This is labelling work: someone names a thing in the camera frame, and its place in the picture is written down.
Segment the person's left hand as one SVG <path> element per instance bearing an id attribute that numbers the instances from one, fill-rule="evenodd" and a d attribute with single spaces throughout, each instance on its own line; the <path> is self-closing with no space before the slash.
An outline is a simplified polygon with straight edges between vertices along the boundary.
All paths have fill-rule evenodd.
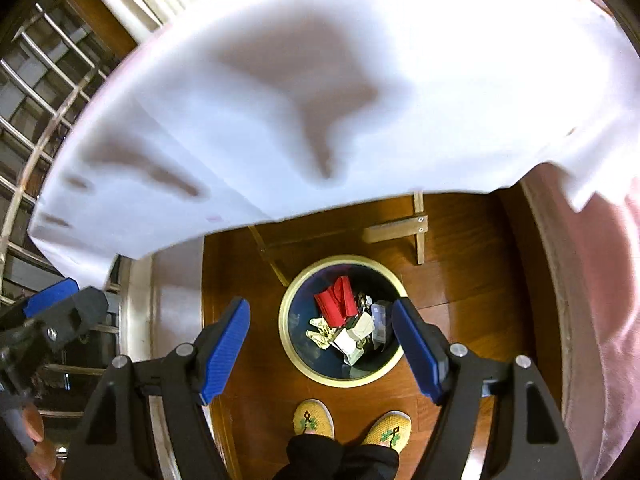
<path id="1" fill-rule="evenodd" d="M 26 460 L 40 479 L 60 480 L 62 462 L 56 456 L 53 443 L 44 435 L 43 419 L 34 404 L 27 404 L 22 411 L 26 434 L 34 444 Z"/>

